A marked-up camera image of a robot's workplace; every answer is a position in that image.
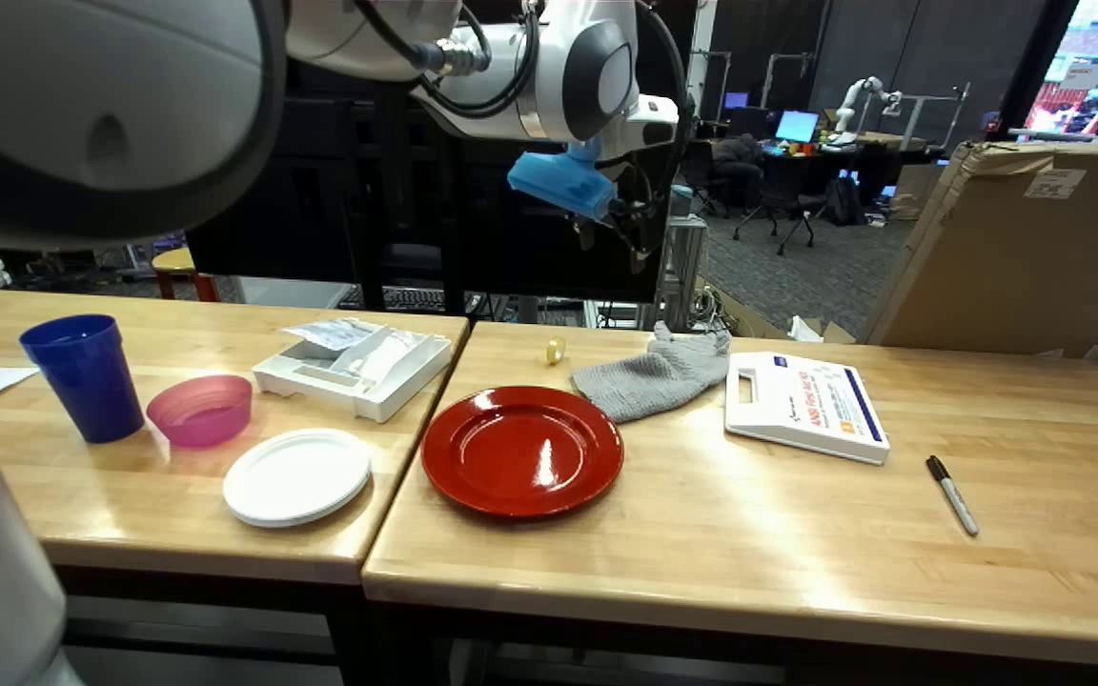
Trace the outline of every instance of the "plastic cup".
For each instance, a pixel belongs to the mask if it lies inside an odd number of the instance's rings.
[[[50,389],[76,419],[84,442],[114,442],[141,427],[133,377],[114,316],[61,316],[19,335]]]

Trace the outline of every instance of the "marker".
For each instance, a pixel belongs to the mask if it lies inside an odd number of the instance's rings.
[[[953,507],[961,530],[968,537],[976,537],[980,530],[976,530],[972,507],[965,503],[957,480],[946,473],[946,465],[934,454],[926,457],[926,469],[930,469],[938,492],[946,495],[946,503]]]

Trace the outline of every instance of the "desk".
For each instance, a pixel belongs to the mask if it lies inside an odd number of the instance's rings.
[[[118,316],[141,404],[183,377],[248,373],[252,362],[290,347],[282,328],[355,316],[0,290],[0,366],[27,362],[19,351],[23,328],[69,313]],[[465,335],[461,316],[358,316],[435,332],[450,343]],[[46,377],[31,377],[0,396],[0,473],[57,575],[76,595],[286,606],[278,591],[290,591],[290,602],[301,610],[332,614],[351,591],[358,595],[366,549],[389,511],[442,377],[446,373],[381,427],[313,400],[255,396],[244,434],[172,457],[160,454],[149,431],[88,446]],[[248,446],[297,427],[351,431],[358,450],[374,457],[374,484],[358,503],[305,530],[263,534],[240,526],[221,503],[225,469]]]
[[[564,366],[541,362],[549,335]],[[553,522],[461,515],[416,465],[366,560],[366,598],[614,633],[1098,663],[1094,362],[736,339],[766,347],[854,362],[892,461],[728,438],[709,393],[621,427],[614,492]],[[477,324],[442,404],[496,381],[568,389],[572,366],[641,351],[641,332]],[[961,480],[980,541],[961,534],[926,454]]]

